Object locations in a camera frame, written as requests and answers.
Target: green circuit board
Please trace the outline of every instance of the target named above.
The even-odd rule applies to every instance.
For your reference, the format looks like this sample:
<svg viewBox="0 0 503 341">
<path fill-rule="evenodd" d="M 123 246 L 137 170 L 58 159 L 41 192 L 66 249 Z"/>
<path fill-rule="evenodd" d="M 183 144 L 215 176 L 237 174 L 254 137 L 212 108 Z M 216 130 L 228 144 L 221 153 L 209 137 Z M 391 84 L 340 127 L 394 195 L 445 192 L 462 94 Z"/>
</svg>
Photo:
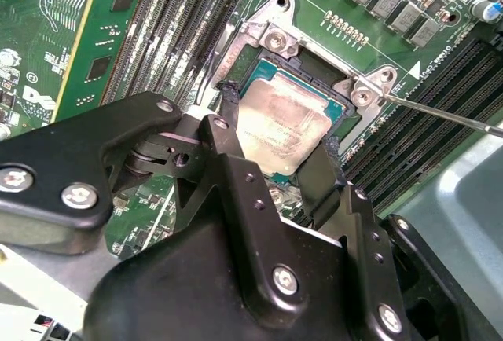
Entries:
<svg viewBox="0 0 503 341">
<path fill-rule="evenodd" d="M 241 0 L 233 23 L 239 25 L 247 20 L 267 1 Z M 408 41 L 409 35 L 390 29 L 389 22 L 374 17 L 369 12 L 369 6 L 359 5 L 353 0 L 295 1 L 295 27 L 349 64 L 359 74 L 370 73 L 383 65 L 394 67 L 398 79 L 392 92 L 400 97 L 411 93 L 428 77 L 435 66 L 478 22 L 469 11 L 473 0 L 443 0 L 445 12 L 432 16 L 426 14 L 426 9 L 421 8 L 418 2 L 419 9 L 423 11 L 422 16 L 439 25 L 439 30 L 426 46 L 419 47 Z M 227 78 L 241 81 L 246 77 L 257 53 L 257 49 L 246 49 L 231 68 Z M 395 105 L 389 104 L 381 119 L 386 119 L 395 108 Z M 360 140 L 364 141 L 371 134 L 370 129 L 376 127 L 377 123 L 370 125 L 359 139 L 346 151 L 341 152 L 343 161 L 351 158 L 362 146 Z"/>
<path fill-rule="evenodd" d="M 0 109 L 12 135 L 50 122 L 85 7 L 0 0 Z"/>
<path fill-rule="evenodd" d="M 100 104 L 137 2 L 0 0 L 0 109 L 13 136 Z"/>
</svg>

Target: silver bracket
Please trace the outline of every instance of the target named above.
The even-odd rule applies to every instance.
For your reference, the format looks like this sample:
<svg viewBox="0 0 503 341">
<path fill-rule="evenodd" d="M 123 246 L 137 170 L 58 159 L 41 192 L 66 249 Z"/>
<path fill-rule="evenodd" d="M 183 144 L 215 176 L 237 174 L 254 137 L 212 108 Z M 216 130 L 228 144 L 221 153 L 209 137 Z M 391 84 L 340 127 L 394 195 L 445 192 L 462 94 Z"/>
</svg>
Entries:
<svg viewBox="0 0 503 341">
<path fill-rule="evenodd" d="M 360 77 L 350 93 L 351 102 L 357 107 L 357 113 L 362 117 L 360 122 L 340 142 L 340 151 L 344 152 L 372 125 L 383 111 L 385 100 L 383 94 L 389 94 L 395 85 L 398 73 L 392 66 L 383 66 L 366 77 Z"/>
</svg>

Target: motherboard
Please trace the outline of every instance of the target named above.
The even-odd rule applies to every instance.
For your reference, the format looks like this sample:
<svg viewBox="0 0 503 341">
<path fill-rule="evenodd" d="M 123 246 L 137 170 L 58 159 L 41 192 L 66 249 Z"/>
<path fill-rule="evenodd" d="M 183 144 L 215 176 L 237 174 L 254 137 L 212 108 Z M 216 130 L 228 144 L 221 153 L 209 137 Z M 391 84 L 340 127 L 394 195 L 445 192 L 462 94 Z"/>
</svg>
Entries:
<svg viewBox="0 0 503 341">
<path fill-rule="evenodd" d="M 408 146 L 431 134 L 419 130 L 428 123 L 411 123 L 417 115 L 397 120 L 405 117 L 402 108 L 374 101 L 373 90 L 467 116 L 501 92 L 503 83 L 479 82 L 480 93 L 475 83 L 463 87 L 468 97 L 449 87 L 460 70 L 451 68 L 453 79 L 444 82 L 437 75 L 461 53 L 469 60 L 499 49 L 502 6 L 503 0 L 0 0 L 0 140 L 146 90 L 184 111 L 218 112 L 218 84 L 237 83 L 245 155 L 261 167 L 278 213 L 308 226 L 296 171 L 320 141 L 335 138 L 349 179 L 367 188 L 369 172 L 379 171 L 373 181 L 391 176 L 388 162 L 413 166 L 391 150 L 386 164 L 377 155 L 393 141 L 399 145 L 399 131 L 416 130 L 403 138 Z M 495 36 L 477 42 L 490 48 L 470 45 L 475 33 Z M 469 71 L 503 78 L 501 61 L 487 54 L 493 55 L 480 61 L 486 66 Z M 437 92 L 428 95 L 426 85 Z M 451 102 L 440 101 L 441 90 Z M 492 104 L 477 114 L 497 115 L 500 103 Z M 453 139 L 435 167 L 468 137 Z M 394 186 L 379 210 L 414 184 Z M 173 180 L 162 176 L 119 193 L 106 230 L 110 252 L 124 259 L 169 237 L 174 198 Z"/>
</svg>

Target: screwdriver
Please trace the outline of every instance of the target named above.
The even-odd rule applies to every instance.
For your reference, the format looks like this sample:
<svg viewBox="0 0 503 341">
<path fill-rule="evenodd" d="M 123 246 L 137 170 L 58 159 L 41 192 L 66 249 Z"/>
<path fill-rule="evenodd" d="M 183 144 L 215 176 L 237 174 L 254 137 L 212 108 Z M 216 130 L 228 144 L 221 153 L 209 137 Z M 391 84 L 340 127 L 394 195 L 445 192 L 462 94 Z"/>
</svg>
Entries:
<svg viewBox="0 0 503 341">
<path fill-rule="evenodd" d="M 453 123 L 458 123 L 463 125 L 464 127 L 470 127 L 473 130 L 482 131 L 483 133 L 494 135 L 499 138 L 503 138 L 503 129 L 499 127 L 487 125 L 486 123 L 481 123 L 480 121 L 475 121 L 474 119 L 467 119 L 466 117 L 454 115 L 452 113 L 448 113 L 445 111 L 441 111 L 440 109 L 435 109 L 432 107 L 428 107 L 427 105 L 422 105 L 415 103 L 413 101 L 408 101 L 405 99 L 401 99 L 399 97 L 395 97 L 393 95 L 383 93 L 382 97 L 392 103 L 397 105 L 402 105 L 407 108 L 415 109 L 420 112 L 428 113 L 432 116 L 437 116 L 441 119 L 446 119 L 447 121 L 452 121 Z"/>
</svg>

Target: capacitor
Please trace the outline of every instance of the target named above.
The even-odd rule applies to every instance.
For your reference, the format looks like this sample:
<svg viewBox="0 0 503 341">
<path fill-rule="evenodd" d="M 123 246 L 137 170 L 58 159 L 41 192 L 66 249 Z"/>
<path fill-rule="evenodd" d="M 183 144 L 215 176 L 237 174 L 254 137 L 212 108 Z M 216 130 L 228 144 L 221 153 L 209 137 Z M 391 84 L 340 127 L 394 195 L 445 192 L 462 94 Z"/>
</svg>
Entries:
<svg viewBox="0 0 503 341">
<path fill-rule="evenodd" d="M 503 13 L 503 7 L 500 2 L 475 0 L 470 7 L 470 13 L 481 21 L 490 23 Z"/>
<path fill-rule="evenodd" d="M 10 129 L 4 123 L 0 123 L 0 141 L 4 141 L 10 137 Z"/>
</svg>

